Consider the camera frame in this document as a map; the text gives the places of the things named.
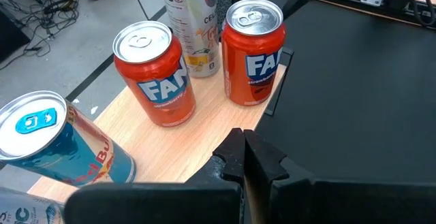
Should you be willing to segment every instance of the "electrical cable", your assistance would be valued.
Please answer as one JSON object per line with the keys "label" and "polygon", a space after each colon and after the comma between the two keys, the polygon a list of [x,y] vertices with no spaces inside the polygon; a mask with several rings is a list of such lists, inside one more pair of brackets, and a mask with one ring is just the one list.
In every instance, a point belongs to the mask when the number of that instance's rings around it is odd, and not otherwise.
{"label": "electrical cable", "polygon": [[413,10],[414,10],[414,14],[415,14],[415,19],[423,26],[423,27],[429,27],[429,26],[433,26],[433,24],[436,21],[436,13],[435,13],[435,8],[433,7],[433,3],[431,2],[431,0],[425,0],[427,7],[429,8],[429,12],[430,12],[430,21],[429,22],[425,22],[422,19],[422,12],[418,11],[418,4],[416,3],[415,0],[410,0],[410,3],[412,4]]}
{"label": "electrical cable", "polygon": [[[60,3],[57,3],[53,0],[45,0],[43,4],[37,4],[37,5],[30,5],[25,6],[22,4],[19,4],[15,2],[14,0],[6,0],[0,1],[0,3],[4,6],[6,5],[8,9],[12,9],[15,12],[19,12],[21,14],[26,14],[26,16],[20,18],[18,22],[21,22],[21,24],[27,28],[30,28],[30,24],[32,22],[39,23],[36,28],[32,30],[32,36],[30,38],[30,42],[24,47],[22,54],[18,55],[17,57],[14,57],[11,59],[7,64],[0,67],[0,71],[11,65],[14,61],[21,57],[30,57],[30,56],[37,56],[37,57],[43,57],[44,55],[48,54],[51,51],[50,41],[55,35],[57,35],[62,30],[66,29],[67,27],[73,25],[76,23],[79,12],[78,12],[78,2],[79,0],[71,0],[67,3],[62,3],[61,6]],[[51,10],[48,14],[46,13],[46,8],[48,6],[51,6],[53,10]],[[42,37],[41,35],[37,34],[38,29],[45,29],[47,33],[47,37]],[[33,40],[35,37],[39,37],[41,40],[32,45]]]}

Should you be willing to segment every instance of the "black cable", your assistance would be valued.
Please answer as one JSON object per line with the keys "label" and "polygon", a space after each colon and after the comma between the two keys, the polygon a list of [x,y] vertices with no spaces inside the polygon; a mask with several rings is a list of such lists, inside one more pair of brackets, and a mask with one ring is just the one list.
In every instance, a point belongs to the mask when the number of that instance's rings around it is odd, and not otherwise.
{"label": "black cable", "polygon": [[[0,71],[11,65],[14,61],[19,59],[20,57],[30,57],[30,56],[37,56],[37,57],[43,57],[44,55],[48,54],[51,51],[50,43],[48,42],[52,37],[57,35],[62,30],[68,28],[69,26],[76,23],[77,18],[79,17],[79,11],[78,9],[78,2],[79,0],[73,0],[73,3],[69,4],[68,7],[62,8],[62,6],[55,5],[54,7],[57,7],[59,11],[52,12],[50,14],[44,14],[44,8],[47,5],[50,5],[52,0],[47,0],[43,2],[42,5],[20,5],[19,3],[15,2],[14,0],[7,0],[9,3],[9,6],[12,7],[16,12],[20,12],[23,14],[28,13],[26,16],[22,17],[19,22],[23,24],[23,26],[26,26],[28,28],[29,24],[32,22],[38,21],[39,25],[32,30],[32,36],[30,39],[30,42],[24,47],[22,54],[18,55],[17,57],[14,57],[12,60],[10,60],[7,64],[0,67]],[[23,8],[28,7],[29,11],[23,10]],[[49,33],[47,37],[42,37],[37,34],[38,29],[45,29]],[[33,40],[35,37],[38,36],[41,40],[32,45]]]}
{"label": "black cable", "polygon": [[23,57],[25,55],[25,53],[20,54],[19,56],[13,58],[12,60],[10,60],[6,65],[4,65],[3,67],[0,67],[0,71],[5,69],[6,67],[8,67],[9,65],[11,65],[15,60],[17,60],[20,57]]}
{"label": "black cable", "polygon": [[150,20],[150,18],[147,16],[147,13],[146,13],[145,10],[144,10],[144,7],[142,7],[141,0],[136,0],[136,1],[139,3],[139,6],[141,7],[142,12],[144,12],[145,18],[146,18],[147,20]]}
{"label": "black cable", "polygon": [[424,22],[424,20],[422,19],[422,12],[418,11],[418,4],[416,3],[415,0],[410,0],[410,3],[412,4],[412,7],[414,9],[414,14],[415,14],[415,19],[423,26],[423,27],[430,27],[433,26],[433,24],[436,21],[436,13],[435,13],[435,8],[433,7],[433,3],[431,2],[431,0],[425,0],[427,7],[429,8],[429,12],[430,12],[430,21],[429,22]]}

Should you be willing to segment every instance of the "celsius can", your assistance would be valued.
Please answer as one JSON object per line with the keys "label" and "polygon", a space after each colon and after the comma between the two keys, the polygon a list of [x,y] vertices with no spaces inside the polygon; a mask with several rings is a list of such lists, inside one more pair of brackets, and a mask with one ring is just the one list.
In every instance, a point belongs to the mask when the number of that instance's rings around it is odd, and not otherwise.
{"label": "celsius can", "polygon": [[164,127],[186,121],[196,108],[180,42],[160,22],[143,21],[114,40],[115,66],[149,118]]}
{"label": "celsius can", "polygon": [[283,13],[267,0],[242,0],[227,11],[221,36],[226,95],[243,106],[267,100],[285,42]]}
{"label": "celsius can", "polygon": [[217,72],[220,60],[216,0],[165,0],[165,4],[190,76],[202,78]]}
{"label": "celsius can", "polygon": [[0,187],[1,224],[64,224],[63,206],[49,199]]}
{"label": "celsius can", "polygon": [[134,160],[62,96],[22,95],[0,110],[0,160],[80,187],[132,182]]}

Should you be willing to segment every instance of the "orange soda can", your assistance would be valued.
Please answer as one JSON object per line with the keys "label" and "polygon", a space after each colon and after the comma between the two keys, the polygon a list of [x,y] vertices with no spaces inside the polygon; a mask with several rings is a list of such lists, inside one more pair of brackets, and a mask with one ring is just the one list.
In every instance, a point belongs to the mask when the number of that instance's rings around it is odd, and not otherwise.
{"label": "orange soda can", "polygon": [[242,0],[227,11],[221,36],[225,93],[254,106],[271,94],[285,43],[283,12],[267,0]]}
{"label": "orange soda can", "polygon": [[116,69],[149,118],[171,127],[196,108],[180,42],[160,22],[137,22],[114,40]]}

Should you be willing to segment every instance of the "black panel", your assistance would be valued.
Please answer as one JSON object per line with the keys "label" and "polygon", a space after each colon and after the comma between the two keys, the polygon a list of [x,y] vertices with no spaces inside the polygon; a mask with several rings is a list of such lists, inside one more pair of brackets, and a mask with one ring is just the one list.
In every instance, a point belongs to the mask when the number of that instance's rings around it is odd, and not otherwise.
{"label": "black panel", "polygon": [[285,23],[294,59],[257,132],[318,176],[435,181],[435,33],[318,1]]}
{"label": "black panel", "polygon": [[436,221],[434,183],[387,183],[314,176],[284,157],[283,152],[258,134],[244,132],[247,142],[245,176],[250,210],[256,223]]}
{"label": "black panel", "polygon": [[240,223],[242,189],[221,184],[96,184],[65,205],[67,224]]}
{"label": "black panel", "polygon": [[30,39],[0,11],[0,62],[29,41]]}

